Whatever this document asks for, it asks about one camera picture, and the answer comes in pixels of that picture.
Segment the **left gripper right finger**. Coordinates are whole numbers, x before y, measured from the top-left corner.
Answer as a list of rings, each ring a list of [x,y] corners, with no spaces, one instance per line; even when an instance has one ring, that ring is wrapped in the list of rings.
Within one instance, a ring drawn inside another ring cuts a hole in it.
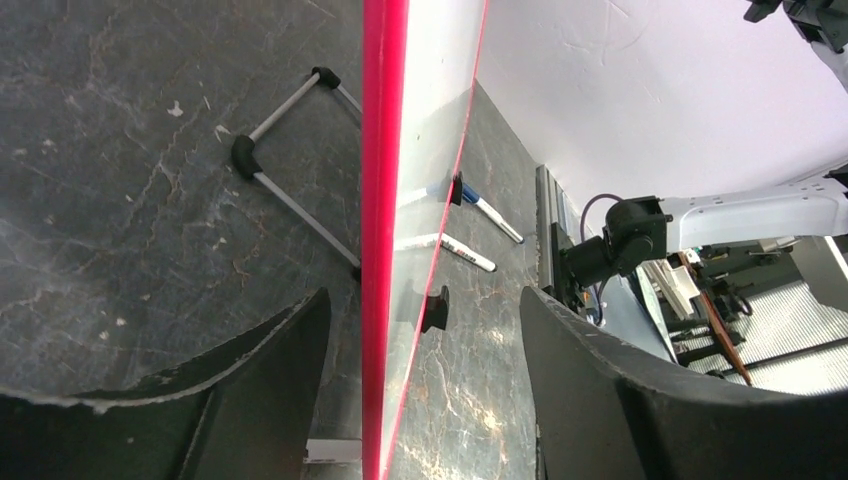
[[[734,384],[662,360],[528,286],[545,479],[843,479],[847,396]]]

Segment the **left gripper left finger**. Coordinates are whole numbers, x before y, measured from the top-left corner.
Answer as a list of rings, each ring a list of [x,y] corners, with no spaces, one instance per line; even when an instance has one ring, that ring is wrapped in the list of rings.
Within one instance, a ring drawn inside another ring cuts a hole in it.
[[[1,395],[5,479],[296,479],[332,320],[319,289],[121,391]]]

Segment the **pink framed whiteboard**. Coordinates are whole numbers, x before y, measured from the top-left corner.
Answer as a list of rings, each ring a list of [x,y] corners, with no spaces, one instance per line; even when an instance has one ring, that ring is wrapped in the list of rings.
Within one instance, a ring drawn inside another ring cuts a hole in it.
[[[469,123],[488,5],[368,1],[362,69],[362,474],[389,475]]]

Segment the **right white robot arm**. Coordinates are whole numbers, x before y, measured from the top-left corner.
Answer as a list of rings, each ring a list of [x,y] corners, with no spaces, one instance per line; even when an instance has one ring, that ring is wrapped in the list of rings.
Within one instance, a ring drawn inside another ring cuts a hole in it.
[[[610,278],[688,248],[847,232],[845,165],[808,181],[726,195],[612,199],[601,235],[554,254],[553,295],[573,311]]]

